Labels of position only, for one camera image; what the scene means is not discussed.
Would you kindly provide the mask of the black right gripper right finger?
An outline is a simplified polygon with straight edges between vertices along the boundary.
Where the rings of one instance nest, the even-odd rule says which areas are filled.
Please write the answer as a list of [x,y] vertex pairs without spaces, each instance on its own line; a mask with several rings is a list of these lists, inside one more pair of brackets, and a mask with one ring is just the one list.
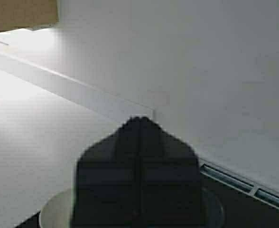
[[192,147],[147,117],[140,120],[140,144],[145,225],[204,226],[202,181],[198,157]]

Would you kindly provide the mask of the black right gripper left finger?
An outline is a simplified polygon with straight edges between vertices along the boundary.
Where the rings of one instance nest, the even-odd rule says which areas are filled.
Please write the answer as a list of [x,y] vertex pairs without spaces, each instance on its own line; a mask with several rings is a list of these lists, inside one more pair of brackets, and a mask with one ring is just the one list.
[[87,148],[74,177],[74,228],[130,228],[136,214],[135,153],[140,119],[130,118]]

